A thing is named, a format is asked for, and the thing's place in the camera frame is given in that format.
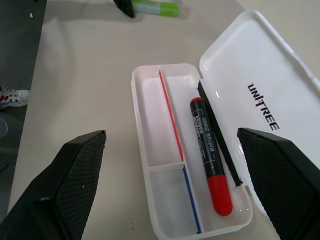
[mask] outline white sneaker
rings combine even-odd
[[[8,89],[0,86],[0,110],[6,107],[21,107],[28,104],[29,91]]]

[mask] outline unitree logo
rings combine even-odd
[[[271,130],[274,131],[280,129],[278,123],[264,102],[264,96],[258,93],[258,90],[255,88],[253,83],[248,86],[248,89],[255,101],[255,106],[260,109]]]

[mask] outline blue strip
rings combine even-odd
[[[195,224],[196,224],[196,228],[198,230],[197,234],[200,234],[201,233],[201,228],[200,228],[200,224],[199,224],[199,220],[198,220],[198,215],[197,215],[197,211],[196,211],[196,207],[195,207],[194,198],[192,197],[192,193],[191,193],[191,188],[190,188],[190,184],[189,184],[189,179],[188,179],[186,167],[183,167],[182,171],[183,171],[183,174],[184,174],[186,187],[188,188],[189,197],[190,197],[190,200],[191,200],[191,206],[192,206],[193,215],[194,215],[194,218],[195,218]]]

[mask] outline white table surface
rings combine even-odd
[[[82,239],[156,240],[133,108],[133,70],[175,63],[198,68],[201,55],[244,6],[261,11],[319,76],[320,50],[313,47],[320,36],[311,27],[318,27],[319,17],[310,16],[316,10],[305,6],[313,0],[238,0],[241,5],[234,0],[184,0],[179,18],[137,13],[135,19],[111,2],[47,4],[9,209],[64,143],[106,130],[97,193]],[[247,227],[214,239],[279,237],[271,222],[254,209]]]

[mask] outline gray floor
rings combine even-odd
[[[0,84],[10,89],[31,88],[46,4],[47,0],[0,1]],[[7,214],[26,110],[0,110],[0,224]]]

